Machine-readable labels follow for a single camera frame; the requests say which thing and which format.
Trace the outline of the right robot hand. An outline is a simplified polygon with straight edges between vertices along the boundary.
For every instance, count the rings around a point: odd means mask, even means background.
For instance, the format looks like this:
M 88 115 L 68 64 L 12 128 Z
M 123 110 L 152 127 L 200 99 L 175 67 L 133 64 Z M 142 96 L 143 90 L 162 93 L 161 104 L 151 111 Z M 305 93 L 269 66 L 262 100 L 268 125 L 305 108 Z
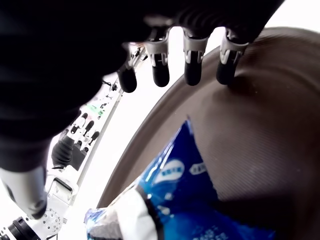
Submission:
M 131 93 L 137 80 L 129 43 L 144 43 L 154 82 L 169 82 L 168 33 L 183 29 L 184 76 L 201 78 L 207 39 L 224 27 L 217 80 L 229 84 L 245 49 L 280 0 L 3 0 L 0 3 L 0 178 L 33 220 L 47 208 L 45 183 L 52 138 L 119 74 Z

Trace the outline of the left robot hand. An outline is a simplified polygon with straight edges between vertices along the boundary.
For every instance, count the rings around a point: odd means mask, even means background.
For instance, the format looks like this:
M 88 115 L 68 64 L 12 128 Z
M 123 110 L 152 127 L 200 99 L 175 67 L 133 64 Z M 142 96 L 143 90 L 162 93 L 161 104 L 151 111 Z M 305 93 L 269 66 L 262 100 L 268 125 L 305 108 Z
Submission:
M 77 118 L 59 136 L 51 158 L 55 169 L 72 166 L 79 170 L 100 135 L 100 116 L 79 111 Z

